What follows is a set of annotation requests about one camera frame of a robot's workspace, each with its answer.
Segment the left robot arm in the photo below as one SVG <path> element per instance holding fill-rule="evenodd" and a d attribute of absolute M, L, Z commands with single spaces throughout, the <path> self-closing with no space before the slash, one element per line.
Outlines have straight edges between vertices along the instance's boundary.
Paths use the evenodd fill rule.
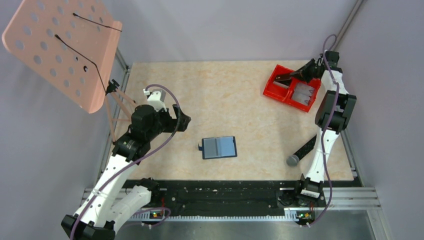
<path fill-rule="evenodd" d="M 160 84 L 148 85 L 147 104 L 131 115 L 127 131 L 114 142 L 106 168 L 84 203 L 61 226 L 71 240 L 113 240 L 124 224 L 142 207 L 160 202 L 156 183 L 144 178 L 122 200 L 116 201 L 124 183 L 144 159 L 184 132 L 191 118 L 181 110 L 176 96 Z"/>

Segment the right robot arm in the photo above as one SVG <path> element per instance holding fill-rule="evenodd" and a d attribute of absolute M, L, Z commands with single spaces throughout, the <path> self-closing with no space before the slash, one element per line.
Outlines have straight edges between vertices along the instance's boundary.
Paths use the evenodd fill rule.
<path fill-rule="evenodd" d="M 297 181 L 293 200 L 299 206 L 307 206 L 320 198 L 323 184 L 328 177 L 327 161 L 340 133 L 347 128 L 357 97 L 349 94 L 343 83 L 343 71 L 338 66 L 340 55 L 326 50 L 318 60 L 307 64 L 290 74 L 303 82 L 320 79 L 326 90 L 315 115 L 317 134 L 287 159 L 290 166 L 297 165 L 311 150 L 314 155 L 310 167 Z"/>

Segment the blue leather card holder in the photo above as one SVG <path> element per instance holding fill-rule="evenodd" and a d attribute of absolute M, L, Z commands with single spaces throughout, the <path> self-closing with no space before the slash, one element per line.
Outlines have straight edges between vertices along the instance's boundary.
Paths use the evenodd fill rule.
<path fill-rule="evenodd" d="M 235 158 L 238 156 L 234 136 L 208 137 L 201 140 L 198 150 L 204 160 Z"/>

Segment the black credit card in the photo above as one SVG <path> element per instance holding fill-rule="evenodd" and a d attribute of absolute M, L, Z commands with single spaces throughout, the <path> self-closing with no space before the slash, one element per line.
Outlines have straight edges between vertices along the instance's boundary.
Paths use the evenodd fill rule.
<path fill-rule="evenodd" d="M 274 78 L 274 82 L 283 85 L 290 85 L 292 82 L 292 76 L 290 74 L 280 74 Z"/>

